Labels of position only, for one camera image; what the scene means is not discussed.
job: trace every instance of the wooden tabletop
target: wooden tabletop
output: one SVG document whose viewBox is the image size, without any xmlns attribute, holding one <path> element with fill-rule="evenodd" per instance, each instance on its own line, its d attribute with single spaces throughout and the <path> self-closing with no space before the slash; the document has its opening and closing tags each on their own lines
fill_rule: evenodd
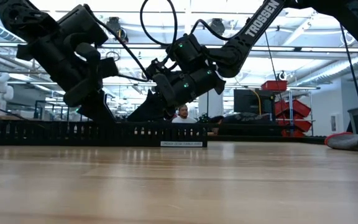
<svg viewBox="0 0 358 224">
<path fill-rule="evenodd" d="M 358 152 L 0 147 L 0 224 L 358 224 Z"/>
</svg>

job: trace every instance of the white wall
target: white wall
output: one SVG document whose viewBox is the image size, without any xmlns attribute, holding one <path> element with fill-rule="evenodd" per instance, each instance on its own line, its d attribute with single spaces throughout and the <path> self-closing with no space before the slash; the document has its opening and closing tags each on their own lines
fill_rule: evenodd
<svg viewBox="0 0 358 224">
<path fill-rule="evenodd" d="M 348 110 L 358 108 L 358 98 L 356 88 L 353 82 L 347 81 L 347 78 L 337 79 L 332 85 L 320 85 L 320 90 L 313 90 L 312 112 L 315 136 L 329 136 L 334 134 L 331 131 L 331 116 L 338 115 L 337 131 L 340 133 L 346 131 L 350 116 Z M 303 97 L 300 101 L 310 106 L 310 98 Z"/>
<path fill-rule="evenodd" d="M 337 133 L 343 132 L 347 127 L 343 125 L 343 108 L 342 108 L 342 91 L 341 81 L 335 80 L 331 85 L 321 85 L 320 90 L 313 90 L 311 94 L 312 99 L 312 113 L 313 130 L 315 136 L 329 136 L 334 134 L 331 131 L 331 116 L 337 114 L 339 122 L 337 124 Z M 300 101 L 310 106 L 310 98 L 303 97 Z"/>
<path fill-rule="evenodd" d="M 207 111 L 210 118 L 223 115 L 223 94 L 218 95 L 215 90 L 210 90 L 198 98 L 199 116 Z"/>
</svg>

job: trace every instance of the ceiling light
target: ceiling light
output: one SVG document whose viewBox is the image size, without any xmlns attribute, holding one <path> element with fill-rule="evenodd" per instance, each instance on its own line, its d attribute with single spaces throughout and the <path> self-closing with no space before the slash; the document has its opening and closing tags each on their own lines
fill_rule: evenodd
<svg viewBox="0 0 358 224">
<path fill-rule="evenodd" d="M 27 82 L 7 82 L 7 84 L 27 84 Z"/>
<path fill-rule="evenodd" d="M 57 85 L 57 83 L 54 83 L 54 82 L 30 82 L 30 84 L 33 84 L 33 85 Z"/>
<path fill-rule="evenodd" d="M 130 49 L 163 49 L 158 44 L 127 44 Z M 123 49 L 121 44 L 103 44 L 102 48 L 105 49 Z"/>
<path fill-rule="evenodd" d="M 253 47 L 251 50 L 254 50 L 254 51 L 277 51 L 277 52 L 286 52 L 286 51 L 289 51 L 289 52 L 292 52 L 295 50 L 294 47 Z"/>
<path fill-rule="evenodd" d="M 346 52 L 344 47 L 302 47 L 302 52 Z M 357 47 L 349 48 L 349 52 L 354 53 L 358 52 Z"/>
<path fill-rule="evenodd" d="M 38 88 L 40 88 L 41 90 L 51 91 L 50 89 L 48 89 L 47 87 L 42 86 L 42 85 L 35 85 L 35 86 L 38 87 Z"/>
<path fill-rule="evenodd" d="M 10 73 L 9 76 L 11 78 L 15 78 L 17 80 L 22 80 L 22 81 L 31 81 L 32 80 L 32 78 L 28 77 L 27 75 L 23 75 L 23 74 Z"/>
<path fill-rule="evenodd" d="M 247 86 L 247 88 L 260 88 L 260 86 Z"/>
<path fill-rule="evenodd" d="M 319 90 L 320 87 L 287 87 L 287 90 Z"/>
</svg>

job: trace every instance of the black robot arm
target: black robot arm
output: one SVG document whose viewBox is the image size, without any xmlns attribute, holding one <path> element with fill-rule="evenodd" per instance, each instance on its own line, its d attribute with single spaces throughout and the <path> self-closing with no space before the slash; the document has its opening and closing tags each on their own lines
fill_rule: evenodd
<svg viewBox="0 0 358 224">
<path fill-rule="evenodd" d="M 65 91 L 68 106 L 81 106 L 78 112 L 94 121 L 115 122 L 102 87 L 103 78 L 118 75 L 118 69 L 113 58 L 101 60 L 96 47 L 108 37 L 87 5 L 55 21 L 28 0 L 0 0 L 0 19 L 28 43 L 18 46 L 16 57 L 36 59 Z"/>
<path fill-rule="evenodd" d="M 181 71 L 172 72 L 163 62 L 153 60 L 145 75 L 157 84 L 155 93 L 149 91 L 128 121 L 169 117 L 177 106 L 212 89 L 221 94 L 226 83 L 221 77 L 232 78 L 240 72 L 251 48 L 286 7 L 312 7 L 333 16 L 358 41 L 358 0 L 265 0 L 246 26 L 220 49 L 201 46 L 193 34 L 176 40 L 167 54 Z M 108 37 L 87 5 L 55 21 L 28 0 L 0 0 L 0 18 L 9 31 L 28 42 L 19 46 L 17 57 L 36 59 L 66 91 L 67 105 L 81 105 L 80 113 L 95 121 L 114 121 L 101 88 L 102 79 L 118 75 L 118 70 L 114 60 L 100 60 L 91 46 L 100 46 Z"/>
<path fill-rule="evenodd" d="M 220 49 L 200 46 L 193 34 L 179 38 L 171 46 L 172 50 L 167 49 L 167 53 L 181 68 L 180 75 L 174 75 L 154 61 L 149 69 L 158 90 L 154 95 L 149 93 L 145 103 L 128 119 L 137 121 L 151 118 L 151 114 L 147 113 L 148 108 L 156 109 L 156 105 L 164 105 L 165 109 L 168 108 L 165 112 L 172 114 L 175 106 L 191 102 L 213 88 L 218 94 L 222 93 L 225 81 L 220 77 L 233 78 L 240 72 L 251 48 L 286 7 L 312 7 L 320 13 L 333 16 L 358 41 L 358 0 L 265 0 L 241 31 Z"/>
</svg>

